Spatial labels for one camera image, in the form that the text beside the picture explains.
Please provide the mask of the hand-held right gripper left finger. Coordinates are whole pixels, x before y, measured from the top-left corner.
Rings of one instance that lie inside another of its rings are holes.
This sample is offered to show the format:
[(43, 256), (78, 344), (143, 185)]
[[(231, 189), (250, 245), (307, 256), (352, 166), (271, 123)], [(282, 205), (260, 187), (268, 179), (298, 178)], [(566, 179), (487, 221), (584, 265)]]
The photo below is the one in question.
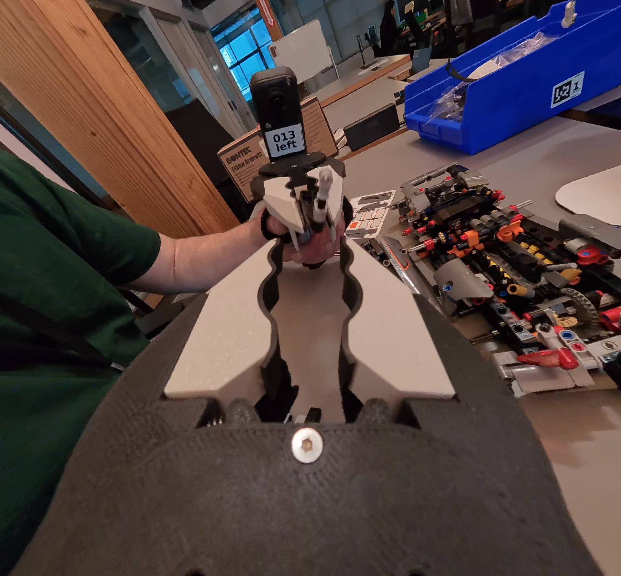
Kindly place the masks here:
[(244, 400), (260, 419), (283, 423), (298, 395), (271, 312), (279, 301), (281, 240), (269, 240), (207, 293), (164, 395)]

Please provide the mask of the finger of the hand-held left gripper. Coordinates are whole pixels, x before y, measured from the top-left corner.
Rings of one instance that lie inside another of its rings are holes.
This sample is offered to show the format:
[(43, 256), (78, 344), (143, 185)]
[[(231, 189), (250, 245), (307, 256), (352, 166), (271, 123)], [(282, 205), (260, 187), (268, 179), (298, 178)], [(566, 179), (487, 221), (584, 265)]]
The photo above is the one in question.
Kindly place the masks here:
[(324, 199), (325, 206), (323, 208), (325, 216), (323, 224), (324, 226), (333, 232), (336, 229), (337, 224), (341, 218), (343, 208), (343, 193), (342, 192), (329, 192)]
[(290, 177), (274, 177), (263, 182), (264, 196), (268, 212), (276, 218), (290, 233), (297, 236), (305, 233), (305, 223), (302, 218), (296, 189), (291, 188)]

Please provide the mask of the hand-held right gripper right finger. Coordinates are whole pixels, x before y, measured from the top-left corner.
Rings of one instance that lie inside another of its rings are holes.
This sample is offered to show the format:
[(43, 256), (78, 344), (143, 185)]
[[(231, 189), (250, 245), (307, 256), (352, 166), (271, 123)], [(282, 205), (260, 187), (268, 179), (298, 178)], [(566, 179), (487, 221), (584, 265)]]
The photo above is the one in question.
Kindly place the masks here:
[(398, 277), (349, 238), (341, 240), (343, 322), (338, 381), (345, 422), (353, 423), (370, 400), (397, 417), (404, 401), (456, 397), (419, 303)]

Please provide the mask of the light grey lego connector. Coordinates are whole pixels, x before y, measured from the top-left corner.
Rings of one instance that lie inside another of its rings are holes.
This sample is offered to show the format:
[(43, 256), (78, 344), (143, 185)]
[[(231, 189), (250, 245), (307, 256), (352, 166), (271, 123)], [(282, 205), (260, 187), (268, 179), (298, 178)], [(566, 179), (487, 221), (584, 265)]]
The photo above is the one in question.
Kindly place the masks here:
[(312, 220), (315, 224), (325, 223), (328, 213), (328, 199), (333, 184), (331, 167), (322, 167), (319, 171), (317, 194), (314, 199)]

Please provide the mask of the grey lego fin assembly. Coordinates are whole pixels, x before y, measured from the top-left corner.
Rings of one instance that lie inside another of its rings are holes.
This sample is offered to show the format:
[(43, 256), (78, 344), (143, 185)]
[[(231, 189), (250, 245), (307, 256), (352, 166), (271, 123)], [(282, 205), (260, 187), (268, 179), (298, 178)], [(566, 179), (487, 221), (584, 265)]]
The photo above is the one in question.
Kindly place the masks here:
[(369, 240), (369, 251), (408, 287), (412, 294), (418, 294), (428, 300), (437, 310), (440, 309), (433, 285), (423, 276), (420, 268), (403, 249), (398, 239), (378, 236)]

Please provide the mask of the lego technic car chassis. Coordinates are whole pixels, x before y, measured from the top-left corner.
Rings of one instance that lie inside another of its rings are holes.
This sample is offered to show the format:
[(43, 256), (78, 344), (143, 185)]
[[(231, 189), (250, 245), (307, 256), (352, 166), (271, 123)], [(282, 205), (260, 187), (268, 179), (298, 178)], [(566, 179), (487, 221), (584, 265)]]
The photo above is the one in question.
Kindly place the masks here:
[(444, 165), (400, 187), (391, 208), (417, 241), (401, 249), (447, 317), (480, 315), (507, 350), (501, 378), (524, 394), (620, 388), (620, 226), (586, 214), (558, 224), (504, 202), (479, 172)]

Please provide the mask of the lego sticker sheet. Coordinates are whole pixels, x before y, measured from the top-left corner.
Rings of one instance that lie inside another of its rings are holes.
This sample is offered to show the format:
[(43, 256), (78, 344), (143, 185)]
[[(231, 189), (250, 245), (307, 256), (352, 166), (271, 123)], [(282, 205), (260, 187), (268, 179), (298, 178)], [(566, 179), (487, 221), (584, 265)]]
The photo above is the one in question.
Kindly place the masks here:
[(351, 199), (353, 218), (346, 227), (346, 237), (353, 240), (376, 238), (395, 193), (395, 190), (376, 192)]

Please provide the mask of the white whiteboard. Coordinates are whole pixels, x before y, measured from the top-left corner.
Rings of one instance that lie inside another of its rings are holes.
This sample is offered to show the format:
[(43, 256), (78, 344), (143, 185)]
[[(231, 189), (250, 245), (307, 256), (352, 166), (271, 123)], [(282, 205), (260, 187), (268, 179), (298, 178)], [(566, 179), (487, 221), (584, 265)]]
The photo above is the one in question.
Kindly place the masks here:
[(335, 67), (318, 19), (272, 42), (268, 45), (268, 52), (276, 67), (288, 67), (294, 72), (298, 84)]

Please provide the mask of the brown cardboard box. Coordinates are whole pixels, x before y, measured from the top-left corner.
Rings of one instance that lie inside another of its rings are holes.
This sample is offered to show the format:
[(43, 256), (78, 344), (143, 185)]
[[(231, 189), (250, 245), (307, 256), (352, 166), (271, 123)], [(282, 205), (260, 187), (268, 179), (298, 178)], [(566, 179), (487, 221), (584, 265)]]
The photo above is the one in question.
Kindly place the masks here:
[[(338, 148), (317, 96), (304, 99), (301, 109), (308, 152), (321, 152), (336, 157)], [(259, 168), (269, 162), (260, 128), (226, 145), (218, 152), (218, 156), (245, 201), (251, 202), (250, 183), (257, 176)]]

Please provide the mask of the black device box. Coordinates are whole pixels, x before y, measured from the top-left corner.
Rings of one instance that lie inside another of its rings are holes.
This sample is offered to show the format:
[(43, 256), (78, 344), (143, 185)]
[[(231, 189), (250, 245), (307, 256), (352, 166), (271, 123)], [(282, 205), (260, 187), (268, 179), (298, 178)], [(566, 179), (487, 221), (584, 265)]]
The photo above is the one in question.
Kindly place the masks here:
[(400, 129), (400, 119), (395, 103), (383, 106), (367, 116), (346, 125), (343, 134), (346, 145), (356, 152), (367, 145)]

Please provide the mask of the wooden pillar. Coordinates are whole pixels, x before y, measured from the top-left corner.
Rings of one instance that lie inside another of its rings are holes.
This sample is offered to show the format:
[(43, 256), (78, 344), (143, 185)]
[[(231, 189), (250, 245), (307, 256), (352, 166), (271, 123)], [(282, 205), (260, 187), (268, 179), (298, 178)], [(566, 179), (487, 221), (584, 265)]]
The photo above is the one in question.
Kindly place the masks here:
[(1, 83), (137, 223), (173, 238), (237, 225), (85, 0), (1, 0)]

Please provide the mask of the clear plastic parts bags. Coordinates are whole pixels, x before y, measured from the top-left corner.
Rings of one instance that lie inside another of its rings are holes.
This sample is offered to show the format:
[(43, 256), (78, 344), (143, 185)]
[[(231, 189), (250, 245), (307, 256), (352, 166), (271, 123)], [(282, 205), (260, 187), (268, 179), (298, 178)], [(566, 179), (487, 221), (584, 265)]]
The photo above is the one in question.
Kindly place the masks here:
[(515, 63), (517, 60), (539, 50), (558, 38), (559, 36), (551, 36), (543, 32), (538, 32), (533, 37), (527, 38), (517, 44), (514, 48), (506, 50), (492, 59), (487, 60), (468, 76), (459, 73), (454, 66), (448, 62), (446, 71), (448, 75), (457, 80), (458, 83), (454, 87), (447, 89), (435, 102), (433, 109), (429, 112), (430, 119), (440, 118), (461, 122), (468, 87), (471, 83), (482, 80), (487, 75), (495, 73), (511, 63)]

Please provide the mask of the blue plastic parts bin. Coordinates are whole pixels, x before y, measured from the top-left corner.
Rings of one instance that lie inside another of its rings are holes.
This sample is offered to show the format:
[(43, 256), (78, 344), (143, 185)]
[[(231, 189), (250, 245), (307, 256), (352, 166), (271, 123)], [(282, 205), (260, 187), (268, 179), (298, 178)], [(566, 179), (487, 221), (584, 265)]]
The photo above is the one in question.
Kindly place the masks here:
[(430, 119), (442, 94), (458, 81), (446, 65), (409, 83), (409, 130), (473, 155), (620, 85), (620, 0), (574, 0), (575, 18), (562, 26), (566, 3), (531, 17), (451, 60), (462, 75), (538, 32), (559, 38), (468, 87), (461, 122)]

